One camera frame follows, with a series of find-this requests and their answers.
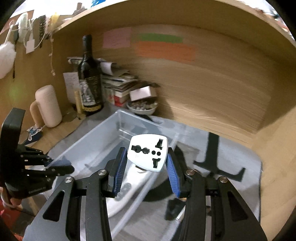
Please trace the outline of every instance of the stack of books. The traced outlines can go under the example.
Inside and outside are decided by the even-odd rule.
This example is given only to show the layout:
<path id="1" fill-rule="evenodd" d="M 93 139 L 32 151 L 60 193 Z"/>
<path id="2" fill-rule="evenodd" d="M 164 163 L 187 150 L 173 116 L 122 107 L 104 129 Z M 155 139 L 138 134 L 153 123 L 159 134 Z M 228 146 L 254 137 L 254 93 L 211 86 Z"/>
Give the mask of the stack of books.
<path id="1" fill-rule="evenodd" d="M 138 78 L 128 72 L 118 77 L 105 75 L 101 76 L 103 95 L 106 101 L 122 107 L 129 101 L 129 92 L 141 87 Z"/>

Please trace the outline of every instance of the white box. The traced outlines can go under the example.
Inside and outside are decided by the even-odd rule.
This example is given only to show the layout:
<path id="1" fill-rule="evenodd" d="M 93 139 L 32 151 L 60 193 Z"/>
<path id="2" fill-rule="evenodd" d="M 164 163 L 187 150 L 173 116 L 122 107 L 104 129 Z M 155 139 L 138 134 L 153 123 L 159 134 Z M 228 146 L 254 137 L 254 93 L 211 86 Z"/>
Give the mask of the white box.
<path id="1" fill-rule="evenodd" d="M 156 97 L 156 90 L 151 86 L 146 86 L 130 92 L 131 101 L 141 100 L 149 97 Z"/>

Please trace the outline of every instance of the blue object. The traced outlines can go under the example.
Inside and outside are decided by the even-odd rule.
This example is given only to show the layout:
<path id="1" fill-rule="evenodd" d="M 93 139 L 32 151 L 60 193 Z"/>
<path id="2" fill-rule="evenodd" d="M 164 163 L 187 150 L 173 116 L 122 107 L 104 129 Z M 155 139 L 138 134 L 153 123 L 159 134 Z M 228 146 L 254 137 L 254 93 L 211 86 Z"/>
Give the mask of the blue object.
<path id="1" fill-rule="evenodd" d="M 169 153 L 167 156 L 166 166 L 168 170 L 168 178 L 170 179 L 170 186 L 172 188 L 172 191 L 177 196 L 177 198 L 179 198 L 181 194 L 179 177 L 177 175 L 177 171 L 174 166 L 172 157 Z"/>
<path id="2" fill-rule="evenodd" d="M 124 148 L 124 150 L 121 154 L 121 157 L 120 157 L 117 172 L 114 176 L 114 186 L 113 186 L 112 193 L 115 196 L 117 196 L 117 193 L 120 192 L 120 188 L 121 188 L 121 184 L 122 184 L 123 176 L 124 176 L 124 171 L 126 169 L 126 162 L 128 160 L 127 154 L 128 154 L 128 151 L 126 148 Z"/>
<path id="3" fill-rule="evenodd" d="M 91 2 L 91 6 L 93 7 L 93 6 L 96 6 L 96 5 L 98 5 L 98 4 L 100 4 L 100 3 L 102 3 L 102 2 L 105 2 L 106 0 L 92 0 L 92 2 Z"/>

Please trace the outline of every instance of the white fluffy duster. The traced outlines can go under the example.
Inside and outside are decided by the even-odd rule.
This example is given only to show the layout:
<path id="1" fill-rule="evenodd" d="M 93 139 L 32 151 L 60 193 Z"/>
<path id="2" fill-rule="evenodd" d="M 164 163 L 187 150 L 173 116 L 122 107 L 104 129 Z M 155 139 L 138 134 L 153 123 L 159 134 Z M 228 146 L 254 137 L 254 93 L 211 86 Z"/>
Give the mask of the white fluffy duster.
<path id="1" fill-rule="evenodd" d="M 12 69 L 16 54 L 15 46 L 11 42 L 0 46 L 0 79 Z"/>

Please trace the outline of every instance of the pink sticky note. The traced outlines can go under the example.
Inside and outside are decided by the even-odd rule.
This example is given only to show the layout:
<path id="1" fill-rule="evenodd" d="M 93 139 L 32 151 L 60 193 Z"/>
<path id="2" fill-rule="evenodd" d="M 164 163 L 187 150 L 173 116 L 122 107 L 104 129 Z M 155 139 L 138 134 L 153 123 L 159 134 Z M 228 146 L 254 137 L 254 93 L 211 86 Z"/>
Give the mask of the pink sticky note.
<path id="1" fill-rule="evenodd" d="M 117 28 L 104 33 L 103 48 L 118 49 L 131 46 L 131 27 Z"/>

